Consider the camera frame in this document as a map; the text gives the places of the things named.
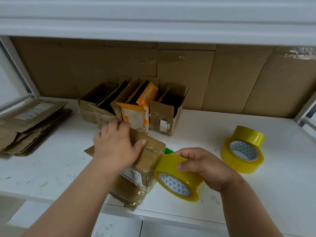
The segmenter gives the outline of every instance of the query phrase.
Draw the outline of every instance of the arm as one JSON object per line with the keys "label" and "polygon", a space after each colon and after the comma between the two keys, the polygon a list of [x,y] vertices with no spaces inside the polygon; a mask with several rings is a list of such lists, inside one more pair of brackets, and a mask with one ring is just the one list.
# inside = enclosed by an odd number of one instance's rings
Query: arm
{"label": "arm", "polygon": [[282,237],[247,181],[212,153],[185,148],[174,153],[188,160],[178,164],[182,172],[199,172],[205,183],[220,192],[230,237]]}
{"label": "arm", "polygon": [[93,139],[91,162],[23,236],[91,236],[114,180],[146,144],[141,140],[132,147],[129,131],[128,122],[112,120],[104,126]]}

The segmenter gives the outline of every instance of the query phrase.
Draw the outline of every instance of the hand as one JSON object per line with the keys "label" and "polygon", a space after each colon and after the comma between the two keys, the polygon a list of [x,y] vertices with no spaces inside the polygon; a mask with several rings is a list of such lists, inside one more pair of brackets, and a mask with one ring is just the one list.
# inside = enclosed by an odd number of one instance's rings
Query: hand
{"label": "hand", "polygon": [[184,148],[173,154],[188,159],[177,165],[179,171],[200,173],[205,183],[215,191],[221,192],[234,181],[242,179],[221,159],[202,148]]}
{"label": "hand", "polygon": [[130,124],[125,121],[119,124],[118,119],[113,119],[93,138],[93,159],[119,174],[136,161],[146,143],[146,140],[140,140],[132,147]]}

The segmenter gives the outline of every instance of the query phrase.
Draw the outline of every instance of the yellow packing tape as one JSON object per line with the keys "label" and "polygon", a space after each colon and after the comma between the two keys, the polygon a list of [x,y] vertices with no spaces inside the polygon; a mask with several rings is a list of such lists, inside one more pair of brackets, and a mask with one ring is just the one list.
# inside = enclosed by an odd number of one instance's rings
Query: yellow packing tape
{"label": "yellow packing tape", "polygon": [[184,161],[185,158],[174,154],[162,156],[154,170],[154,177],[170,193],[196,202],[199,199],[197,187],[204,180],[199,173],[178,171],[177,164]]}
{"label": "yellow packing tape", "polygon": [[263,154],[259,148],[264,138],[264,134],[238,125],[232,137],[225,140],[221,149],[221,158],[235,171],[251,174],[264,161]]}

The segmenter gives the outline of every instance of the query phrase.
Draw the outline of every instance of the green object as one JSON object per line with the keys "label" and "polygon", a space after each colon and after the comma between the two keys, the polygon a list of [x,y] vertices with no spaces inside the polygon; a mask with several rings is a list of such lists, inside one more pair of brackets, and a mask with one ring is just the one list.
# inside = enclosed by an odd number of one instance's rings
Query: green object
{"label": "green object", "polygon": [[167,147],[165,148],[165,154],[171,154],[173,153],[174,151],[168,149]]}

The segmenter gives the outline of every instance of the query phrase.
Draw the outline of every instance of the white label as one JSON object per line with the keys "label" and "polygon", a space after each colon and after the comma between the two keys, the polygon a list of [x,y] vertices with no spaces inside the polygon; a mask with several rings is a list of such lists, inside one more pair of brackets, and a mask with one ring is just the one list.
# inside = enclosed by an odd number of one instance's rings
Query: white label
{"label": "white label", "polygon": [[31,120],[34,117],[36,117],[37,115],[41,114],[42,112],[48,110],[52,106],[53,106],[53,104],[47,104],[47,103],[38,104],[36,107],[16,116],[15,119]]}
{"label": "white label", "polygon": [[124,176],[129,181],[133,182],[134,184],[142,184],[142,176],[139,172],[136,170],[133,170],[132,168],[125,169],[121,176]]}
{"label": "white label", "polygon": [[167,132],[170,128],[170,123],[168,124],[167,121],[160,120],[160,131]]}

